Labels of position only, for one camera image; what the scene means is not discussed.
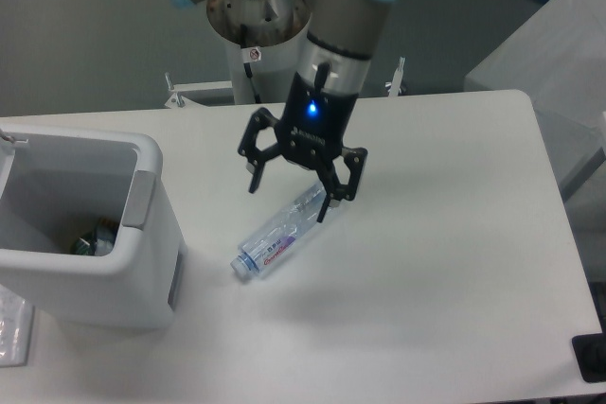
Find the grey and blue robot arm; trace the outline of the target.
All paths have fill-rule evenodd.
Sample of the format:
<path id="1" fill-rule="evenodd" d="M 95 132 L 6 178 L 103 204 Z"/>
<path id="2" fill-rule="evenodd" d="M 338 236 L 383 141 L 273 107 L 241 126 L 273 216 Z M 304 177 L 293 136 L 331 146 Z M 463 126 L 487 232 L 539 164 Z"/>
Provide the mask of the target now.
<path id="1" fill-rule="evenodd" d="M 367 151 L 344 136 L 397 0 L 170 0 L 205 4 L 231 57 L 234 97 L 254 103 L 238 147 L 257 189 L 282 157 L 314 171 L 325 206 L 355 198 Z"/>

